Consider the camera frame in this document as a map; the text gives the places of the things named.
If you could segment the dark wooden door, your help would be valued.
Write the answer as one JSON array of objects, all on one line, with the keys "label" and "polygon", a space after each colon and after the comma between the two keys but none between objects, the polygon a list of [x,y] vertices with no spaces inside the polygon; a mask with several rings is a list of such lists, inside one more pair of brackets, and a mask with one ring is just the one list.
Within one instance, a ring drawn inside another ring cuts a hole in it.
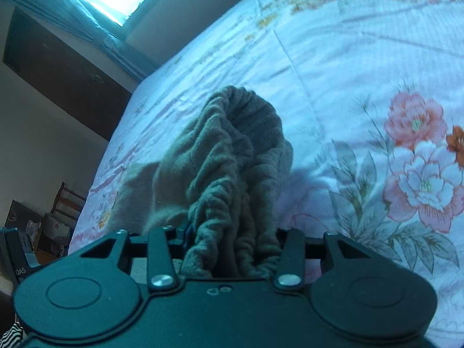
[{"label": "dark wooden door", "polygon": [[18,8],[12,13],[3,63],[107,141],[131,97],[123,86]]}]

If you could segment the white floral bed sheet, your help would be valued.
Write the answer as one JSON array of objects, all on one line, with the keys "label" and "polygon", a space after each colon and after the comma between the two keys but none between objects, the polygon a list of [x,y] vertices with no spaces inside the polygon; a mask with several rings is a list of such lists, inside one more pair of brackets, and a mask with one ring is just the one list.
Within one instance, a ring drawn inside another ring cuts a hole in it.
[{"label": "white floral bed sheet", "polygon": [[427,335],[461,347],[463,0],[242,0],[135,90],[72,251],[105,233],[130,166],[225,86],[272,103],[293,146],[278,224],[336,230],[427,279]]}]

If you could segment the wooden chair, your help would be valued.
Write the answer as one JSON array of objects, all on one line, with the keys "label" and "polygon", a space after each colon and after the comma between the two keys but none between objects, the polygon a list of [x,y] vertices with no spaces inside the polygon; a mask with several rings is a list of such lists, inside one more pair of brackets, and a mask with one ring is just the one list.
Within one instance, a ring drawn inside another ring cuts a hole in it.
[{"label": "wooden chair", "polygon": [[60,215],[76,223],[83,211],[86,197],[72,191],[62,182],[51,207],[51,215]]}]

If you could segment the grey curtain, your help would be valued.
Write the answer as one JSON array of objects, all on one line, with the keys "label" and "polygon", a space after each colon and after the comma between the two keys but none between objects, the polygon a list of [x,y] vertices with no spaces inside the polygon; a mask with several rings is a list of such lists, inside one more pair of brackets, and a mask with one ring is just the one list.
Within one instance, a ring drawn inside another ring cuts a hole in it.
[{"label": "grey curtain", "polygon": [[26,12],[90,43],[139,82],[157,70],[157,66],[147,56],[104,28],[80,0],[10,1]]}]

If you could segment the grey-brown fleece pants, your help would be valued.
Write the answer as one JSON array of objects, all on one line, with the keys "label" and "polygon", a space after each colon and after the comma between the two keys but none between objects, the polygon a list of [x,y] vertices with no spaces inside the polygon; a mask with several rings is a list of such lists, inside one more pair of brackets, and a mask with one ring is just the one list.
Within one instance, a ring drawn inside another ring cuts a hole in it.
[{"label": "grey-brown fleece pants", "polygon": [[146,235],[187,222],[186,277],[269,278],[281,248],[275,204],[293,163],[274,107],[253,91],[214,93],[163,158],[125,172],[105,226]]}]

